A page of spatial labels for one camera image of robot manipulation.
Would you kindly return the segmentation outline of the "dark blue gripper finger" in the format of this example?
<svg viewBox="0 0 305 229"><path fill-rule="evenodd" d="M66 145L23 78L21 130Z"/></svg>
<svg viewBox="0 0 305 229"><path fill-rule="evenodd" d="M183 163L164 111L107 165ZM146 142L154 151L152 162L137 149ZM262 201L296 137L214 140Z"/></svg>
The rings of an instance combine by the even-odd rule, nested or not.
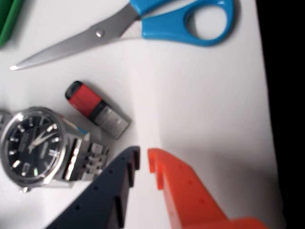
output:
<svg viewBox="0 0 305 229"><path fill-rule="evenodd" d="M122 229L129 189L140 168L140 147L123 150L47 227L49 229Z"/></svg>

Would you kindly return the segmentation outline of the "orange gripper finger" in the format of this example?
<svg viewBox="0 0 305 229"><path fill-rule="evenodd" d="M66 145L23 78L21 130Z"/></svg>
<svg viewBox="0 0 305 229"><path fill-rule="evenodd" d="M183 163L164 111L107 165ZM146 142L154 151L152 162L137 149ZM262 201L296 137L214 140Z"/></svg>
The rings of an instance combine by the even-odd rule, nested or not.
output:
<svg viewBox="0 0 305 229"><path fill-rule="evenodd" d="M173 229L265 229L255 218L229 219L193 168L173 154L148 149L150 172L163 191Z"/></svg>

